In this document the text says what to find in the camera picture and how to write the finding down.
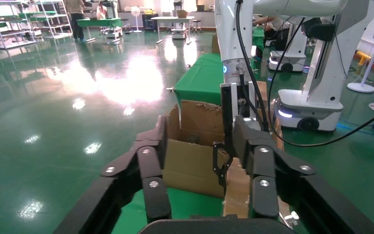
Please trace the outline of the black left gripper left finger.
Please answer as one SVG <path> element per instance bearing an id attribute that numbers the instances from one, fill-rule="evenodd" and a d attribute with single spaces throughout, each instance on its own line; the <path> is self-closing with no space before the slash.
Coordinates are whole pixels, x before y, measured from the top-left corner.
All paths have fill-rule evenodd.
<path id="1" fill-rule="evenodd" d="M 143 191 L 147 222 L 171 219 L 163 179 L 168 143 L 167 117 L 137 134 L 128 152 L 108 163 L 54 230 L 56 234 L 110 234 L 122 209 Z"/>

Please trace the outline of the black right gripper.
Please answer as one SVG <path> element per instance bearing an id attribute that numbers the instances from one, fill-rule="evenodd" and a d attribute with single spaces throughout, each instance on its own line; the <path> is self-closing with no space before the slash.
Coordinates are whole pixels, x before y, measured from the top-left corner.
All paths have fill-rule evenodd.
<path id="1" fill-rule="evenodd" d="M 218 183 L 226 193 L 226 175 L 232 163 L 232 157 L 236 156 L 233 146 L 233 122 L 234 115 L 238 113 L 237 83 L 221 84 L 221 105 L 224 127 L 224 143 L 213 142 L 212 146 L 212 168 L 218 178 Z M 226 159 L 219 166 L 219 150 L 226 155 Z"/>

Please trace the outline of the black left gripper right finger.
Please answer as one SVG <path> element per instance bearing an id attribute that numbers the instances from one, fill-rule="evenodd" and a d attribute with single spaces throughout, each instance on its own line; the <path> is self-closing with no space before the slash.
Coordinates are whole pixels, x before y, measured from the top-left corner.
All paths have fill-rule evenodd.
<path id="1" fill-rule="evenodd" d="M 277 219 L 282 200 L 311 234 L 374 234 L 374 223 L 313 166 L 278 149 L 242 116 L 233 121 L 233 149 L 251 178 L 253 216 Z"/>

